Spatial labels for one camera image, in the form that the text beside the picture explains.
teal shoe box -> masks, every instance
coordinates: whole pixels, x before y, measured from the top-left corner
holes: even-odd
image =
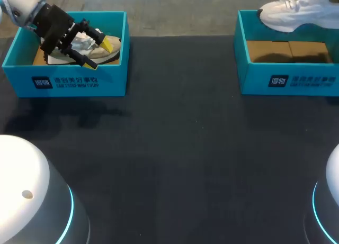
[[[126,92],[130,36],[126,12],[69,12],[83,18],[106,35],[121,38],[117,65],[99,65],[97,70],[78,65],[33,66],[40,39],[20,28],[2,65],[18,97],[124,96]]]
[[[246,40],[324,42],[332,63],[251,62]],[[263,25],[257,11],[239,11],[234,48],[242,94],[339,96],[339,30],[307,24],[282,33]]]

sneaker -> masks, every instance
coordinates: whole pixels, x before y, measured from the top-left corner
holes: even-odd
[[[339,29],[339,4],[329,0],[279,0],[262,6],[258,16],[266,26],[281,32],[293,32],[307,23]]]
[[[72,41],[72,49],[82,55],[88,56],[97,64],[105,64],[115,61],[119,58],[121,40],[117,37],[107,36],[113,46],[113,52],[109,53],[95,43],[95,40],[87,36],[85,33],[78,33]],[[45,53],[44,59],[48,65],[68,65],[76,64],[75,61],[62,54],[58,49],[55,49],[51,55]]]

cardboard insert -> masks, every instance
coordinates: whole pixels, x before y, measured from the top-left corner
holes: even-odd
[[[333,63],[323,42],[247,40],[252,62]]]

dark table surface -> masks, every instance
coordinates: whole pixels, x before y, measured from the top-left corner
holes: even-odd
[[[95,244],[305,243],[339,143],[336,98],[242,96],[231,36],[132,38],[125,97],[18,99],[1,73],[0,109],[1,133],[81,199]]]

shoe sole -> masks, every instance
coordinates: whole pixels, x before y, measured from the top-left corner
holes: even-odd
[[[67,56],[60,56],[59,58],[55,58],[55,57],[52,57],[52,56],[45,53],[43,58],[44,58],[45,62],[47,63],[47,65],[50,65],[50,66],[76,65],[76,62],[70,61],[72,59],[70,59]],[[104,58],[91,59],[91,60],[93,60],[98,65],[102,65],[102,64],[107,64],[109,62],[118,60],[119,58],[120,58],[120,51],[115,52],[111,55],[108,55]]]
[[[267,24],[260,19],[261,12],[262,12],[262,10],[258,10],[257,16],[258,16],[259,20],[262,22],[262,24],[264,24],[266,27],[268,27],[272,30],[283,32],[283,33],[291,33],[293,31],[295,31],[297,28],[299,28],[303,25],[306,25],[306,24],[314,24],[314,25],[317,25],[317,26],[324,28],[324,29],[332,29],[332,30],[338,30],[339,29],[339,23],[338,23],[337,19],[322,19],[322,20],[318,20],[318,21],[313,22],[313,23],[301,23],[301,24],[295,24],[293,26],[281,26],[281,25]]]

